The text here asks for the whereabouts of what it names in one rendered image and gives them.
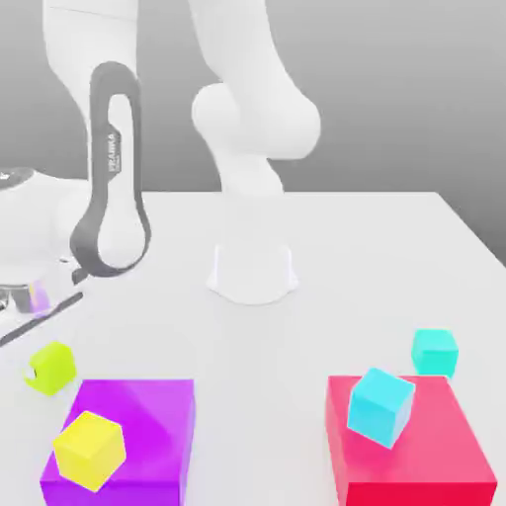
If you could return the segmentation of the small yellow cube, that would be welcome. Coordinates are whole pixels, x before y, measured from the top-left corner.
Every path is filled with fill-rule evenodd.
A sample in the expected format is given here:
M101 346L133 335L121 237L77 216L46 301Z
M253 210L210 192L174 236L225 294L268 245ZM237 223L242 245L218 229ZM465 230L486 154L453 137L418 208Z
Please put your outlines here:
M52 445L59 475L94 493L127 458L122 426L91 411L80 413Z

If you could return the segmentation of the large purple box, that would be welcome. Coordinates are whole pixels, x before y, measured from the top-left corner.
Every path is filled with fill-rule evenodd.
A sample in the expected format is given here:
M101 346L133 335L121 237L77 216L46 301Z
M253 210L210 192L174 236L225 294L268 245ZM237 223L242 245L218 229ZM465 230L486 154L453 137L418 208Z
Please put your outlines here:
M85 379L64 424L83 411L122 426L126 461L94 493L59 475L51 455L45 506L184 506L196 419L191 379Z

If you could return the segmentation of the large red box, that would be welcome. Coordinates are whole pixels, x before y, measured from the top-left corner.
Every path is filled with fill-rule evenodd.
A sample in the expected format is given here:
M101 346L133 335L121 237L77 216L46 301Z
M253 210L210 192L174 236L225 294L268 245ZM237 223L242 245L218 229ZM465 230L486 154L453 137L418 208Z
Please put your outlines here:
M327 380L325 428L339 506L491 506L497 479L444 377L407 376L411 416L392 449L347 428L357 376Z

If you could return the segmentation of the small lime green cube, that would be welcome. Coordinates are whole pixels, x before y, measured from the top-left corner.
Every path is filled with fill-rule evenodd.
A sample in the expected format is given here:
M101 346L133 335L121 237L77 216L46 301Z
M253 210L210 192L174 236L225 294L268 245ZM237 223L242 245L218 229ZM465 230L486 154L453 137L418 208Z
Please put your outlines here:
M56 394L76 377L73 353L69 346L58 341L36 351L29 366L32 375L25 376L25 383L47 396Z

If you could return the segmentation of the small light blue cube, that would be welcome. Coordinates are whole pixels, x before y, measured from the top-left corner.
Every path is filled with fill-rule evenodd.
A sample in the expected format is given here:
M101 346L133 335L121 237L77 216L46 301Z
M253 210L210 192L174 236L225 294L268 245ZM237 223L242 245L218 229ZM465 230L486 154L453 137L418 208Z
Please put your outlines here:
M391 450L406 427L416 386L370 368L350 392L347 428Z

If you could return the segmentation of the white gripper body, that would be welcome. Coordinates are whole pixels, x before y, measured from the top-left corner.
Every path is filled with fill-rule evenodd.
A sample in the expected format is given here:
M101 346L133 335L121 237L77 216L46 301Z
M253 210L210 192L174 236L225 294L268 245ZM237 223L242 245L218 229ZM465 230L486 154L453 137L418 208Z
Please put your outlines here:
M80 350L86 343L86 297L82 291L41 318L22 316L0 302L0 370L22 369L30 355L52 341Z

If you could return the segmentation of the small turquoise cube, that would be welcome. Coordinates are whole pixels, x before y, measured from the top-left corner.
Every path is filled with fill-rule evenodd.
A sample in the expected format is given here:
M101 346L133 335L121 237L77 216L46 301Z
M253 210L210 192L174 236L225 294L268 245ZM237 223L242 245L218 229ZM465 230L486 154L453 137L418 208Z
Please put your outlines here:
M411 359L421 376L454 376L459 347L448 329L421 328L414 333Z

